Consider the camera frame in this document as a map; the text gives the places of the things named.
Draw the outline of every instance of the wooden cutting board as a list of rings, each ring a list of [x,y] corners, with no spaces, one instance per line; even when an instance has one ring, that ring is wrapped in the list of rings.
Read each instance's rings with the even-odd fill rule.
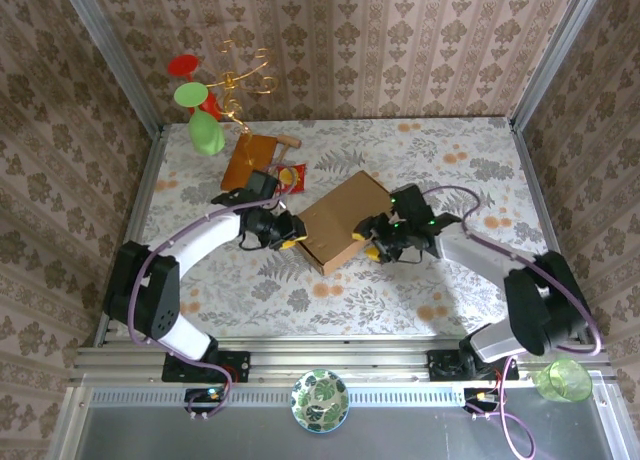
[[[220,188],[230,192],[244,187],[253,170],[262,170],[271,163],[276,144],[276,137],[240,135]]]

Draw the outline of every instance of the green and white plate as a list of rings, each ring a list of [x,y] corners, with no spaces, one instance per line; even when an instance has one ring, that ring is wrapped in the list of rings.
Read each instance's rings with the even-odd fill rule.
[[[304,429],[313,433],[335,430],[349,413],[349,393],[335,373],[316,369],[305,373],[293,386],[291,411]]]

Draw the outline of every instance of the green cup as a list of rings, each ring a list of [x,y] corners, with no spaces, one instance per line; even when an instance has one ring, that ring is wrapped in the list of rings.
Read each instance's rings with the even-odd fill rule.
[[[181,107],[194,108],[203,103],[209,95],[206,85],[198,82],[189,82],[180,85],[173,92],[173,99]]]
[[[582,402],[591,396],[593,382],[582,365],[569,358],[556,360],[533,378],[538,392],[554,402]]]
[[[215,155],[224,148],[224,132],[213,115],[196,108],[188,129],[193,148],[200,155]]]

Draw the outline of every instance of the table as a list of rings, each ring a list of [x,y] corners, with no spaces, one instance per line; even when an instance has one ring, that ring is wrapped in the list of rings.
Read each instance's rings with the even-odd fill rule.
[[[439,118],[256,122],[257,134],[302,140],[286,160],[306,163],[305,192],[288,207],[301,212],[365,170],[392,190],[463,185],[483,209],[471,220],[480,232],[523,250],[541,252],[543,239],[509,126],[503,118]],[[166,238],[195,219],[220,192],[238,131],[213,157],[196,154],[186,125],[171,125],[151,199],[143,241]],[[429,198],[436,213],[459,216],[464,194]],[[378,265],[361,253],[323,277],[295,251],[243,252],[228,243],[194,266],[181,284],[181,310],[203,331],[224,337],[453,335],[506,315],[493,285],[457,264],[427,258],[420,265]]]

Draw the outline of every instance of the patterned wallpaper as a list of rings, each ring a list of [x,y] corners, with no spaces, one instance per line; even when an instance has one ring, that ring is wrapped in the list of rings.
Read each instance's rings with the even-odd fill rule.
[[[0,0],[0,458],[44,458],[149,141],[68,0]]]
[[[244,72],[262,46],[281,87],[245,97],[251,120],[506,115],[569,0],[99,1],[173,123],[187,113],[172,101],[172,57]],[[227,38],[231,59],[216,50]]]
[[[640,432],[640,0],[599,0],[525,130]]]

